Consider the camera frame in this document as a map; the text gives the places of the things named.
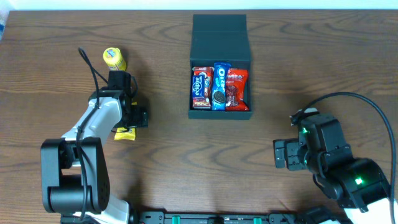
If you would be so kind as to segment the yellow peanut butter snack packet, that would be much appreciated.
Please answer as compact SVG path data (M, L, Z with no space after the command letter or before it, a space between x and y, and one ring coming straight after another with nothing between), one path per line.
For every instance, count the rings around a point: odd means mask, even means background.
M114 140L129 140L135 141L136 140L136 129L135 128L117 128L114 133Z

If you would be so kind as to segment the red hacks sweets bag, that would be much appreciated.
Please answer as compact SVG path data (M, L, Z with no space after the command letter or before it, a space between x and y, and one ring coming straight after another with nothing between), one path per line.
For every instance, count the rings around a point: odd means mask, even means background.
M226 80L226 110L248 111L244 102L244 89L248 79L248 71L230 68Z

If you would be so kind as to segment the yellow round candy container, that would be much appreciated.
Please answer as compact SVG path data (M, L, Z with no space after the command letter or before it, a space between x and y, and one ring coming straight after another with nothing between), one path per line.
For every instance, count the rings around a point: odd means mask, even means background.
M110 47L103 52L103 60L111 71L126 71L126 61L118 48Z

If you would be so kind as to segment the red hello panda box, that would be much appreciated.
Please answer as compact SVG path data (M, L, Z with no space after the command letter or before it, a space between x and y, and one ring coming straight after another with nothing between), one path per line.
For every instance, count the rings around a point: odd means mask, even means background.
M192 98L193 109L198 110L210 110L211 109L211 86L213 81L213 67L193 67L194 75L205 75L205 97L204 98Z

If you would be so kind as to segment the blue eclipse mint box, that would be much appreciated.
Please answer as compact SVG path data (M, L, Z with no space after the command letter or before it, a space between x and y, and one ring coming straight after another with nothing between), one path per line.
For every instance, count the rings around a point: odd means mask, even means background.
M205 75L192 76L192 98L205 97Z

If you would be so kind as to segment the blue oreo cookie pack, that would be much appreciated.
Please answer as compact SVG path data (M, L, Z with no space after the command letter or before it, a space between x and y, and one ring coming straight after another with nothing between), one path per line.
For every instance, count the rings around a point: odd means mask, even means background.
M211 89L212 110L224 111L226 109L226 79L231 68L229 63L214 63L213 86Z

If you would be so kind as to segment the dark green box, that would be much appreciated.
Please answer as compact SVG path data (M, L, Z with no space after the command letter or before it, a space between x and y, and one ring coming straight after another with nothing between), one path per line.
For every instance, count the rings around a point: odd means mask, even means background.
M190 66L209 67L215 62L230 63L233 68L251 74L252 54L244 14L193 15ZM243 101L247 111L197 110L189 100L190 119L249 120L253 114L251 77L244 87Z

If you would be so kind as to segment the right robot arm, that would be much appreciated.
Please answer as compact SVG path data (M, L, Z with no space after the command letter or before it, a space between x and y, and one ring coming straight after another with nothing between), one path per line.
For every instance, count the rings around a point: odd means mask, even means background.
M373 160L353 156L334 116L307 113L297 126L297 138L273 142L275 166L311 172L314 184L345 213L317 207L298 215L297 223L397 223L385 174Z

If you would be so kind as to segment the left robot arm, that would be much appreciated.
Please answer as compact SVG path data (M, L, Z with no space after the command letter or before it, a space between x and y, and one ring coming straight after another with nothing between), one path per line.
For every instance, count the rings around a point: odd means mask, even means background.
M111 71L106 86L90 96L79 121L40 148L42 200L60 223L131 223L130 205L111 194L103 146L120 129L128 133L148 125L147 111L133 103L134 77Z

